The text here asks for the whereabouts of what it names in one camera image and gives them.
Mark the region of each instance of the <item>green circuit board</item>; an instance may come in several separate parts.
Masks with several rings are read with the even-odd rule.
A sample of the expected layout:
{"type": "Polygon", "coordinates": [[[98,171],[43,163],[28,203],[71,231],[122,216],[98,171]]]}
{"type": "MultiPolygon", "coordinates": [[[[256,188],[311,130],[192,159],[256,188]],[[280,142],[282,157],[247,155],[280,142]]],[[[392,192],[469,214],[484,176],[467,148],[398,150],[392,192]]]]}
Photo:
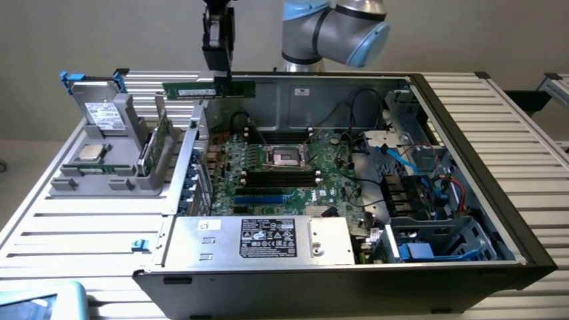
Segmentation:
{"type": "MultiPolygon", "coordinates": [[[[210,157],[210,174],[214,182],[214,205],[212,215],[306,215],[312,212],[324,212],[328,207],[339,210],[342,217],[346,217],[350,223],[358,223],[363,218],[363,208],[355,207],[343,195],[351,195],[358,188],[358,182],[347,179],[339,173],[335,164],[336,154],[340,159],[347,159],[348,148],[342,145],[334,145],[331,138],[339,136],[334,131],[319,131],[311,138],[310,144],[302,145],[254,145],[232,137],[220,141],[210,149],[215,151],[210,157]],[[272,147],[291,148],[302,151],[304,161],[308,162],[303,167],[268,167],[268,152],[272,147]],[[247,205],[248,212],[235,213],[234,200],[242,195],[236,195],[236,189],[243,185],[239,181],[242,168],[247,167],[251,171],[314,171],[320,170],[322,181],[316,187],[288,187],[283,188],[286,201],[279,204],[247,205]]],[[[347,175],[355,176],[354,170],[343,171],[347,175]]],[[[355,197],[354,204],[362,205],[362,199],[355,197]]]]}

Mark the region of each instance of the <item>cpu socket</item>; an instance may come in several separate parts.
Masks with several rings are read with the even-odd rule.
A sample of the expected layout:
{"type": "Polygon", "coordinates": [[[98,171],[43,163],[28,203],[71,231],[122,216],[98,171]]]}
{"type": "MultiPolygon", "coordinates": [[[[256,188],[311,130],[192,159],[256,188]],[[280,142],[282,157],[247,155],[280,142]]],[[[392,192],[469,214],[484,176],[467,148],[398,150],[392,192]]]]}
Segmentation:
{"type": "Polygon", "coordinates": [[[304,167],[304,148],[274,146],[268,151],[268,161],[274,165],[304,167]]]}

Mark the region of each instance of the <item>cpu processor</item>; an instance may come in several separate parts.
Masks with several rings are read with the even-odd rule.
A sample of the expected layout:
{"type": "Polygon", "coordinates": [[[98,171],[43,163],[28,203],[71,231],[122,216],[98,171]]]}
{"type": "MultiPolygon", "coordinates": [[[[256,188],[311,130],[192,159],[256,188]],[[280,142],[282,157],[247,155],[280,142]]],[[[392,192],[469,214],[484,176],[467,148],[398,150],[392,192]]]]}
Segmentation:
{"type": "Polygon", "coordinates": [[[79,152],[78,161],[94,162],[103,158],[107,151],[107,147],[100,143],[86,144],[79,152]]]}

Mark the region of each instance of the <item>tablet screen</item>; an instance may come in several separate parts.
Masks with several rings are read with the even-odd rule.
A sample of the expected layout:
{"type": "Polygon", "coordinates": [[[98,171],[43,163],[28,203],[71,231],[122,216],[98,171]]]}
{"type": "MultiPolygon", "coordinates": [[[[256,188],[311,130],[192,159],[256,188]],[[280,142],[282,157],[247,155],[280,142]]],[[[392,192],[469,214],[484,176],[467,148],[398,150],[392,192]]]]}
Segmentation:
{"type": "Polygon", "coordinates": [[[0,305],[0,319],[50,320],[52,318],[56,295],[0,305]]]}

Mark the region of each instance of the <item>circuit board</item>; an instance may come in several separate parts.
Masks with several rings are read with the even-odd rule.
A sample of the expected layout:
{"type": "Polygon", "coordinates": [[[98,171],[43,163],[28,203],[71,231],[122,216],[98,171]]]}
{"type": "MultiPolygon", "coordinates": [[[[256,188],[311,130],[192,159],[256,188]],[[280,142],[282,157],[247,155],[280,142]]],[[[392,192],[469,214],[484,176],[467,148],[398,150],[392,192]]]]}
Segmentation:
{"type": "MultiPolygon", "coordinates": [[[[339,154],[340,159],[348,157],[348,148],[342,148],[342,144],[331,143],[331,139],[336,136],[339,134],[334,131],[319,131],[310,143],[300,145],[248,144],[235,136],[226,140],[220,139],[212,144],[210,147],[212,152],[208,153],[208,169],[215,190],[212,215],[304,215],[306,213],[316,215],[320,211],[324,212],[330,207],[335,207],[339,215],[346,217],[351,224],[356,224],[363,218],[363,208],[355,207],[348,202],[347,195],[351,195],[358,188],[358,182],[347,179],[336,168],[336,155],[339,154]],[[302,166],[268,165],[275,163],[270,160],[271,154],[276,154],[278,149],[300,151],[302,166]],[[247,214],[235,213],[235,207],[244,206],[234,203],[236,197],[240,197],[236,195],[236,190],[244,187],[240,182],[244,168],[252,172],[318,170],[322,180],[316,187],[284,187],[283,203],[247,205],[247,214]]],[[[346,170],[344,173],[355,176],[354,170],[346,170]]],[[[352,203],[363,204],[359,197],[352,199],[352,203]]]]}
{"type": "Polygon", "coordinates": [[[224,92],[218,92],[214,82],[175,82],[162,86],[168,100],[255,98],[255,81],[232,81],[224,92]]]}
{"type": "Polygon", "coordinates": [[[138,160],[139,171],[147,176],[159,165],[162,152],[168,136],[170,120],[166,112],[160,115],[159,124],[138,160]]]}

